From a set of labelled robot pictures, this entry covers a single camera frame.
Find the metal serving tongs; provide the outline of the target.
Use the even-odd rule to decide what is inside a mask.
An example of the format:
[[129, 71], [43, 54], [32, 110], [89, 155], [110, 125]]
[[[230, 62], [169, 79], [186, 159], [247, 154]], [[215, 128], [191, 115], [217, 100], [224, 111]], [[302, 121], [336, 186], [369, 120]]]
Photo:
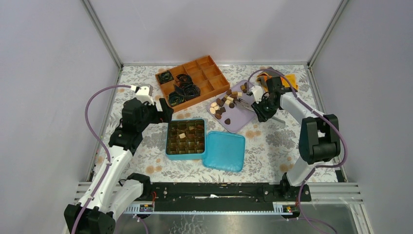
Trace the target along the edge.
[[[259, 116], [255, 110], [252, 108], [252, 106], [250, 104], [248, 104], [246, 101], [244, 101], [243, 99], [238, 99], [234, 101], [234, 104], [236, 106], [238, 106], [239, 108], [243, 108], [245, 110], [254, 112], [257, 116]], [[277, 125], [281, 126], [281, 127], [285, 127], [285, 121], [281, 120], [275, 116], [272, 116], [270, 119], [274, 120], [276, 122]]]

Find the teal chocolate box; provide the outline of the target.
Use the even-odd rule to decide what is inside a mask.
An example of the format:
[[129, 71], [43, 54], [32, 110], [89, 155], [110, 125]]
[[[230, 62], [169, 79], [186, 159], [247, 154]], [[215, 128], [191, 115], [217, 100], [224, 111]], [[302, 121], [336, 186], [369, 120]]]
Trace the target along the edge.
[[202, 160], [207, 151], [206, 121], [202, 118], [173, 120], [168, 124], [166, 156], [170, 160]]

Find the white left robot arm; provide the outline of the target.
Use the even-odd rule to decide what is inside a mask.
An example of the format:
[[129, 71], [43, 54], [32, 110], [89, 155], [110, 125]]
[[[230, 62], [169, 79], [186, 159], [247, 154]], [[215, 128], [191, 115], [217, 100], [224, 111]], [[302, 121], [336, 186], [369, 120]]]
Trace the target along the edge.
[[119, 125], [106, 146], [105, 164], [79, 202], [67, 205], [64, 211], [72, 234], [112, 234], [116, 221], [136, 198], [149, 198], [150, 185], [135, 178], [127, 179], [119, 192], [115, 193], [114, 188], [142, 142], [143, 131], [150, 124], [171, 122], [172, 114], [164, 98], [153, 104], [133, 98], [123, 104]]

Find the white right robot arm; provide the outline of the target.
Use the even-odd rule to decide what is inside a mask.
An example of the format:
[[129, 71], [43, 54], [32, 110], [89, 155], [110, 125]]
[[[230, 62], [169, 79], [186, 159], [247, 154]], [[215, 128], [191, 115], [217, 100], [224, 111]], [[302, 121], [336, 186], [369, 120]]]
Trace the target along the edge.
[[301, 99], [292, 83], [284, 86], [283, 81], [287, 78], [268, 78], [266, 88], [255, 85], [247, 89], [247, 94], [254, 98], [251, 107], [259, 122], [266, 122], [278, 110], [285, 110], [300, 124], [300, 157], [293, 169], [282, 176], [276, 189], [283, 200], [298, 201], [315, 169], [327, 167], [340, 154], [338, 118], [312, 108]]

